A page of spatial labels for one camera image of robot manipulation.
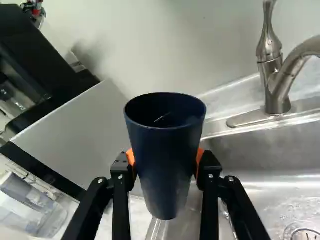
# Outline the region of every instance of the metal surface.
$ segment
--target metal surface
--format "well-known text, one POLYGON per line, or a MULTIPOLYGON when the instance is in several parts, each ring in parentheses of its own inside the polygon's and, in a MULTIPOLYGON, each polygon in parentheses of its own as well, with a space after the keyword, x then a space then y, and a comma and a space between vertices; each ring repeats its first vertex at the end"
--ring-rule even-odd
POLYGON ((237 176, 271 239, 320 216, 319 122, 208 138, 202 147, 237 176))

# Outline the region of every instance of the coffee maker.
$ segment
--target coffee maker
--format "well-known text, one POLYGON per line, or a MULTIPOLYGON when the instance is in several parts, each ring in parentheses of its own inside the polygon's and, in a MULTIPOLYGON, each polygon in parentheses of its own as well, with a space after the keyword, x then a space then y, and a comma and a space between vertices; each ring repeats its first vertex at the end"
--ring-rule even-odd
POLYGON ((0 4, 0 153, 8 160, 3 165, 20 177, 39 178, 53 193, 59 189, 79 199, 83 188, 11 141, 100 83, 79 61, 66 62, 30 12, 28 6, 0 4))

